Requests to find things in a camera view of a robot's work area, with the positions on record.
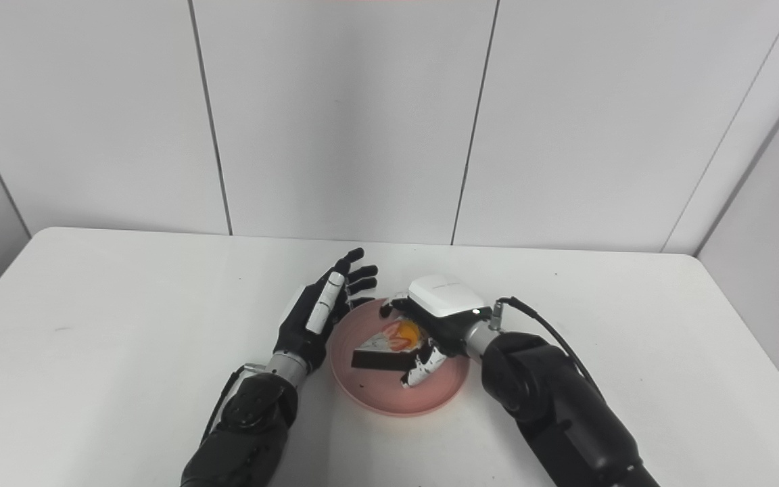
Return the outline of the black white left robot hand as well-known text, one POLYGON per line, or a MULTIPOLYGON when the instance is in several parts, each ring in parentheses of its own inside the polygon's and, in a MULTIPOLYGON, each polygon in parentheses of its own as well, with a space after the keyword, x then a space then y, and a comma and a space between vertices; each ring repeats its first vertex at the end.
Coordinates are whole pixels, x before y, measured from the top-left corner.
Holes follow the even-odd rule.
POLYGON ((279 325, 274 355, 293 356, 305 374, 321 367, 334 327, 350 311, 374 300, 368 293, 377 287, 379 269, 359 265, 364 255, 363 248, 350 250, 315 283, 303 287, 279 325))

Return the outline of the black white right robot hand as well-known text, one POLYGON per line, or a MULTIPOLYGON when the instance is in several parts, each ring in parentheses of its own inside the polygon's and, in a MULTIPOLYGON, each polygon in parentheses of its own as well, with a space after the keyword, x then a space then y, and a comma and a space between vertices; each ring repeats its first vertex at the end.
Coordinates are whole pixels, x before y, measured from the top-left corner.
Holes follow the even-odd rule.
POLYGON ((393 312, 417 325, 425 336, 414 366, 400 380, 403 388, 419 386, 448 358, 463 356, 482 363, 486 348, 498 336, 490 327, 492 306, 446 275, 420 277, 406 291, 381 303, 381 318, 393 312))

